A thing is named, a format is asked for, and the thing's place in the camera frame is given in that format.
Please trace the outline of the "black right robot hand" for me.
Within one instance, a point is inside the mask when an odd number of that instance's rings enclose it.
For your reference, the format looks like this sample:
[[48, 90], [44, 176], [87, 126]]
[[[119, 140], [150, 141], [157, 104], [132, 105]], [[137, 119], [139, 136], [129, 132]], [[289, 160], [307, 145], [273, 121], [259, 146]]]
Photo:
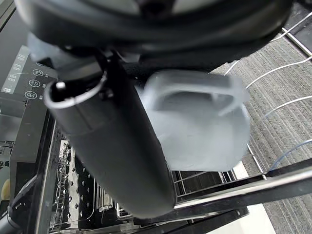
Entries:
[[43, 101], [97, 182], [137, 218], [171, 212], [172, 170], [244, 155], [242, 81], [211, 74], [268, 44], [291, 0], [17, 0]]

